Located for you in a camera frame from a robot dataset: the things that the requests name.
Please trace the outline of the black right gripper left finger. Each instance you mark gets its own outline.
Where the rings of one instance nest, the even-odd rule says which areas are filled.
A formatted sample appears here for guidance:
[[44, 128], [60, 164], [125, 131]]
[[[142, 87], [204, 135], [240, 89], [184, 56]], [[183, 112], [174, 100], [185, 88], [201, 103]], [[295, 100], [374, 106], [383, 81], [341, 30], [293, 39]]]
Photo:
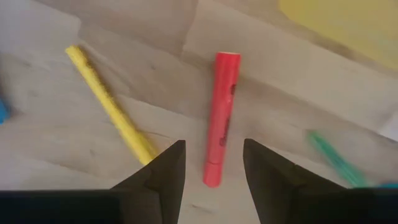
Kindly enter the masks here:
[[186, 142], [110, 189], [0, 190], [0, 224], [177, 224]]

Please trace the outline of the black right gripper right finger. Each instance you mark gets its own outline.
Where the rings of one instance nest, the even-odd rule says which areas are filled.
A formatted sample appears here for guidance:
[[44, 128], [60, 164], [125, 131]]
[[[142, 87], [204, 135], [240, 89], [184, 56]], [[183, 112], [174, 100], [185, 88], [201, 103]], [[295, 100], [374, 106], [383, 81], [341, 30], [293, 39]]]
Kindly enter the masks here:
[[243, 161], [261, 224], [398, 224], [398, 188], [344, 188], [253, 139]]

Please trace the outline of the green marker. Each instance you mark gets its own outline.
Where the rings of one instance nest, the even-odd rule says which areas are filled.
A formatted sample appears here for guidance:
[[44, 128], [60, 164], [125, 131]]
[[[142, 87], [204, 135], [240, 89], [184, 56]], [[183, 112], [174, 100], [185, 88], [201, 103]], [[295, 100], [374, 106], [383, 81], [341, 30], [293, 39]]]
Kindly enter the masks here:
[[369, 187], [364, 175], [355, 166], [346, 161], [338, 151], [316, 131], [307, 131], [307, 139], [332, 166], [335, 172], [352, 187]]

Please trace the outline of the pink highlighter marker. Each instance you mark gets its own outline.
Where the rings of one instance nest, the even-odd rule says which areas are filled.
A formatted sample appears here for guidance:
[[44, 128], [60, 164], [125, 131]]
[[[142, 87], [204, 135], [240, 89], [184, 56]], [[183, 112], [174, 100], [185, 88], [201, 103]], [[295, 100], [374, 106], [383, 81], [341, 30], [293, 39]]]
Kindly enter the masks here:
[[240, 61], [241, 55], [232, 52], [218, 52], [215, 57], [215, 76], [203, 174], [204, 184], [212, 188], [218, 187], [222, 180]]

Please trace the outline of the yellow highlighter pen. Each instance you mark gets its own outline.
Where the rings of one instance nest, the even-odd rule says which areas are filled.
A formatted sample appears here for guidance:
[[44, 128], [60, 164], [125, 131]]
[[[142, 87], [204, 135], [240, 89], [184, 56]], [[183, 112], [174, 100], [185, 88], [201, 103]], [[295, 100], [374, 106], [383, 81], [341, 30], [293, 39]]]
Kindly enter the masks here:
[[65, 53], [69, 56], [76, 69], [101, 103], [111, 122], [124, 139], [127, 147], [143, 165], [148, 165], [157, 155], [152, 144], [141, 134], [129, 117], [118, 106], [80, 48], [76, 45], [71, 45], [65, 49]]

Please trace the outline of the thick blue marker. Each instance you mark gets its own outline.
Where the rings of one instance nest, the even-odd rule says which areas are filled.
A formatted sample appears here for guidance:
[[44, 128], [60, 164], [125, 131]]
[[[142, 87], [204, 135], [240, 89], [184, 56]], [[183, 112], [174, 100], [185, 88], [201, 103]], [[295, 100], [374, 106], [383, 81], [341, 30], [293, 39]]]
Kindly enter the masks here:
[[4, 101], [0, 98], [0, 124], [3, 124], [9, 118], [9, 111], [4, 103]]

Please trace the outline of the yellow translucent plastic bin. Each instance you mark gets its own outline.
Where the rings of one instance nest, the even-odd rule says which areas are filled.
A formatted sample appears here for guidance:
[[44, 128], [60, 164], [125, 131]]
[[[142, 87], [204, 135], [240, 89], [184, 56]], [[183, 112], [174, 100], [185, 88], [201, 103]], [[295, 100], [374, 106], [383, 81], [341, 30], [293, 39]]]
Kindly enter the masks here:
[[398, 0], [279, 0], [291, 20], [398, 71]]

